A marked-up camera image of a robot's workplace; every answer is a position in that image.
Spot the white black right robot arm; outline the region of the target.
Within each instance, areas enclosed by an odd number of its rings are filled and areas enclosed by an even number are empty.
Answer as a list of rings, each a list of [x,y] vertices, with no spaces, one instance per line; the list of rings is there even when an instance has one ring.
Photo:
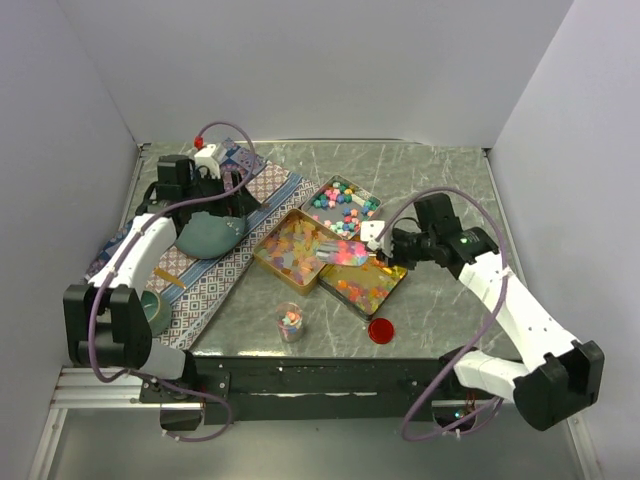
[[[545,431],[597,402],[604,352],[562,327],[517,278],[501,233],[462,228],[450,200],[455,191],[434,187],[410,197],[404,205],[414,208],[418,231],[398,229],[394,213],[375,237],[382,253],[406,268],[433,261],[447,269],[489,312],[403,421],[409,423],[438,387],[453,399],[473,389],[492,395],[491,410],[509,401],[527,424]]]

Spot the clear glass jar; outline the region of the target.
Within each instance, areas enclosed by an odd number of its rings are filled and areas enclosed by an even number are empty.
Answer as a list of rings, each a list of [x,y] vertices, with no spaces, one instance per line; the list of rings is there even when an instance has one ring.
[[[302,309],[293,302],[284,302],[276,309],[276,325],[285,343],[299,341],[305,333]]]

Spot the red jar lid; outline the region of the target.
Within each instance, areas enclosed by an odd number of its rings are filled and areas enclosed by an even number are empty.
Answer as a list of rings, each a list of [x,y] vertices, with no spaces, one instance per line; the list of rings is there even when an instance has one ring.
[[[373,319],[369,323],[367,333],[374,343],[384,345],[393,340],[395,336],[395,327],[388,319],[379,317]]]

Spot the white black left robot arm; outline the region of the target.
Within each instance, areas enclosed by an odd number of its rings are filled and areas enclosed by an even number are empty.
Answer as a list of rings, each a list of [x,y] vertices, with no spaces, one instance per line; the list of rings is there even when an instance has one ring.
[[[96,375],[104,367],[117,367],[161,379],[165,392],[179,402],[196,395],[199,377],[193,355],[153,337],[141,295],[161,256],[194,221],[206,221],[202,236],[215,255],[240,242],[235,224],[260,206],[246,187],[252,170],[247,166],[223,175],[216,160],[198,165],[184,155],[159,159],[157,178],[146,189],[115,253],[89,280],[64,292],[73,365],[90,367]]]

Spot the metal scoop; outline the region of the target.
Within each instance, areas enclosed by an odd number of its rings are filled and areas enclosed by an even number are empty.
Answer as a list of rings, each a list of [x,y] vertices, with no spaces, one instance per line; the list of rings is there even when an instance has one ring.
[[[377,252],[369,249],[365,243],[352,240],[330,240],[321,243],[314,251],[315,257],[326,264],[359,268]]]

